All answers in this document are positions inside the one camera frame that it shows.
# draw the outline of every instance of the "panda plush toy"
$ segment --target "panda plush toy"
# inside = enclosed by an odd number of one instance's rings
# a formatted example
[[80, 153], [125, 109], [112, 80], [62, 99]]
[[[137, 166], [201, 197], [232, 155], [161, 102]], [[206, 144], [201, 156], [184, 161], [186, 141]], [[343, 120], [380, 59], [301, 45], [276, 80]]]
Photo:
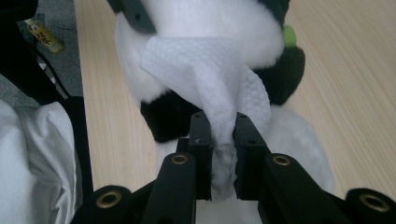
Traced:
[[[240, 63], [250, 76], [254, 76], [251, 79], [254, 85], [265, 90], [260, 99], [268, 101], [265, 103], [268, 111], [258, 116], [265, 119], [263, 128], [258, 129], [270, 150], [292, 156], [323, 189], [333, 192], [330, 165], [313, 127], [280, 107], [294, 93], [304, 73], [304, 52], [296, 47], [293, 31], [284, 27], [289, 0], [109, 0], [109, 3], [118, 13], [115, 42], [120, 65], [134, 102], [157, 143], [158, 165], [166, 155], [176, 151], [178, 138], [189, 135], [191, 115], [205, 106], [200, 105], [200, 100], [195, 104], [189, 100], [192, 98], [184, 97], [183, 92], [177, 90], [180, 85], [175, 83], [178, 82], [154, 76], [157, 70], [151, 70], [151, 66], [163, 64], [169, 57], [163, 55], [163, 42], [157, 40], [176, 43], [169, 49], [172, 57], [190, 63], [196, 49], [191, 47], [192, 51], [186, 56], [185, 51], [178, 51], [178, 46], [185, 47], [208, 39], [212, 47], [227, 39], [225, 42], [232, 40], [234, 48], [229, 54], [238, 54]], [[160, 44], [153, 45], [153, 39]], [[190, 39], [198, 39], [198, 42], [189, 42]], [[149, 45], [163, 57], [144, 64], [142, 61], [145, 61]], [[177, 66], [177, 62], [173, 60], [170, 65], [162, 65], [160, 71], [173, 72], [167, 66]], [[212, 70], [209, 73], [221, 73]], [[188, 73], [190, 70], [182, 68], [181, 71]], [[256, 110], [251, 115], [254, 117], [260, 113]], [[213, 174], [212, 182], [223, 174]], [[197, 223], [261, 223], [257, 202], [238, 201], [232, 194], [219, 195], [214, 202], [197, 202]]]

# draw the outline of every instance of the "stuffed toy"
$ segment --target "stuffed toy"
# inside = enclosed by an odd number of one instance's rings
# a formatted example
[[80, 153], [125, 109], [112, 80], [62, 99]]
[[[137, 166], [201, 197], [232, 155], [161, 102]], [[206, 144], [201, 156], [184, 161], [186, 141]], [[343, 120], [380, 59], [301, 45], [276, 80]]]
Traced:
[[333, 191], [313, 127], [280, 107], [304, 73], [304, 52], [284, 26], [289, 0], [109, 3], [118, 12], [120, 65], [157, 143], [158, 165], [189, 135], [191, 115], [204, 110], [211, 124], [214, 202], [197, 202], [197, 223], [261, 223], [257, 202], [233, 194], [236, 112], [251, 118], [272, 152], [292, 156]]

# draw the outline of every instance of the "yellow label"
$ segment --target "yellow label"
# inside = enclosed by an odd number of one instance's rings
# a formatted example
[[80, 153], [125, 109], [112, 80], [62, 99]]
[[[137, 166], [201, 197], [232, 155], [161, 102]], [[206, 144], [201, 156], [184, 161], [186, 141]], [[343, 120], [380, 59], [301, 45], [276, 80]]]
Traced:
[[37, 38], [41, 43], [50, 47], [57, 43], [56, 38], [45, 28], [39, 27], [37, 30], [32, 30], [31, 33]]

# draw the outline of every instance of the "black plush ear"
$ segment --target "black plush ear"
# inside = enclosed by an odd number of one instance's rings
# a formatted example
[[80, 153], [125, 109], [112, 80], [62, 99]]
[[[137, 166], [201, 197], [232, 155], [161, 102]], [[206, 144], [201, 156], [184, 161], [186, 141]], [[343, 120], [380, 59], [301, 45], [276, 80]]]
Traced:
[[271, 105], [283, 105], [303, 78], [305, 54], [297, 47], [284, 49], [272, 67], [253, 70], [268, 92]]

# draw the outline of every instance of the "black mounting hole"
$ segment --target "black mounting hole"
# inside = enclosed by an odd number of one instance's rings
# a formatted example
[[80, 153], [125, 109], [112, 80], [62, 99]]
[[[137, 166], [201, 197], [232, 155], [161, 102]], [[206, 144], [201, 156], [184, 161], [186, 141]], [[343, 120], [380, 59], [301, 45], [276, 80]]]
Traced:
[[179, 155], [173, 156], [171, 160], [172, 160], [173, 164], [181, 165], [181, 164], [186, 163], [189, 160], [189, 158], [185, 155], [179, 154]]
[[278, 165], [284, 165], [284, 166], [290, 165], [290, 160], [288, 158], [286, 158], [286, 157], [283, 157], [283, 156], [275, 156], [275, 157], [273, 157], [273, 162], [278, 164]]
[[160, 217], [157, 224], [173, 224], [174, 220], [171, 217]]
[[114, 201], [116, 201], [116, 199], [117, 199], [116, 195], [109, 194], [103, 198], [102, 203], [114, 203]]
[[140, 14], [139, 13], [134, 14], [134, 19], [140, 21]]
[[119, 203], [120, 200], [121, 200], [121, 193], [117, 190], [111, 190], [107, 193], [102, 194], [96, 200], [96, 206], [100, 208], [109, 208]]
[[251, 144], [251, 145], [256, 145], [257, 144], [257, 141], [256, 140], [248, 140], [247, 141], [249, 144]]
[[389, 204], [374, 195], [362, 194], [359, 198], [364, 205], [375, 211], [385, 213], [390, 210]]

